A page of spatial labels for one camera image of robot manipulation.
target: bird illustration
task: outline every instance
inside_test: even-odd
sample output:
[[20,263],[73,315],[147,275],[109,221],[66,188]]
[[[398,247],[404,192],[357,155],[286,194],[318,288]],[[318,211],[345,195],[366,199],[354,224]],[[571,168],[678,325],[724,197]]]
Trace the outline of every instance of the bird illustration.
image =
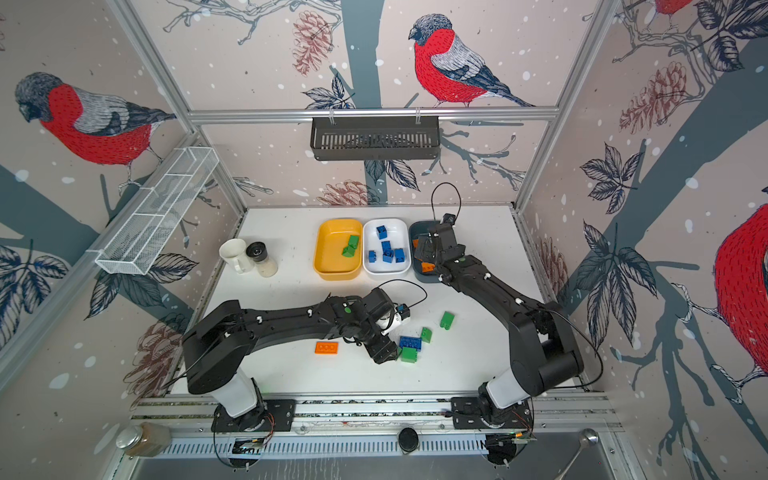
[[154,154],[150,137],[162,122],[176,118],[115,95],[73,87],[44,72],[30,74],[16,85],[16,102],[27,122],[39,119],[46,130],[83,160],[125,165],[128,179],[118,186],[118,192],[129,184],[139,185],[131,179],[131,162],[145,150]]
[[416,77],[437,98],[436,107],[447,101],[468,107],[469,102],[483,97],[507,98],[522,107],[533,106],[515,97],[491,73],[485,60],[464,45],[445,15],[432,13],[416,20],[408,39],[415,41]]
[[[768,187],[763,189],[768,194]],[[742,403],[741,389],[754,379],[768,376],[768,204],[757,209],[746,222],[736,228],[720,245],[715,258],[715,290],[717,308],[710,309],[691,302],[685,286],[690,320],[696,309],[725,323],[742,347],[752,356],[755,366],[741,380],[735,380],[719,365],[710,366],[733,384],[736,397]]]

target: red bird breast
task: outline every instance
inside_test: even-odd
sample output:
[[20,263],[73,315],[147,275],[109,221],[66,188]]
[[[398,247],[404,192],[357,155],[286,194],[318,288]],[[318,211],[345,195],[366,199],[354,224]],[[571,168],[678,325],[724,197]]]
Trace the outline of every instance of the red bird breast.
[[715,260],[717,309],[733,336],[768,372],[768,204],[726,237]]
[[415,44],[416,78],[424,89],[439,101],[469,103],[486,93],[486,90],[453,81],[432,64],[433,55],[446,53],[451,49],[454,36],[453,30],[443,28],[435,31],[423,47]]
[[103,165],[125,165],[149,146],[151,125],[116,136],[94,136],[78,131],[74,123],[83,114],[83,106],[78,94],[67,84],[51,90],[48,102],[53,120],[40,123],[84,160]]

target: black circular knob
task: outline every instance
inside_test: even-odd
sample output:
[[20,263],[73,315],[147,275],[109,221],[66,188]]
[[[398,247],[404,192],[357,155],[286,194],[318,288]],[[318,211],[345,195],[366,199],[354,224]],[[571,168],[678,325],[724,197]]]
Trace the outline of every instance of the black circular knob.
[[419,434],[411,427],[405,427],[397,435],[397,443],[403,453],[410,453],[419,447]]

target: metal vent grate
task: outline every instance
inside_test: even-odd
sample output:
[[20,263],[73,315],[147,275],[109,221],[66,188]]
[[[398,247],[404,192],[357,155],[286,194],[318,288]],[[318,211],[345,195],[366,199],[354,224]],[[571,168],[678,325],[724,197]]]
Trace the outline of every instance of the metal vent grate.
[[[219,455],[228,458],[298,459],[402,455],[397,435],[275,437],[265,449],[233,454],[243,437],[217,436]],[[485,435],[474,433],[419,436],[419,449],[410,455],[486,455]],[[216,458],[211,437],[173,439],[156,458]]]
[[432,160],[440,152],[438,118],[315,118],[310,144],[319,161]]

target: jar lid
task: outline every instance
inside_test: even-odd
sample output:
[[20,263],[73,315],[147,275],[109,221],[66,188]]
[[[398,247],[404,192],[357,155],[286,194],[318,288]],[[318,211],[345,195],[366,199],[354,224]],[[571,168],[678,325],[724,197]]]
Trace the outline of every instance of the jar lid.
[[264,242],[253,242],[245,250],[245,254],[257,262],[266,260],[266,245]]
[[141,427],[139,425],[131,425],[118,434],[114,444],[119,449],[128,450],[130,447],[136,445],[141,440]]

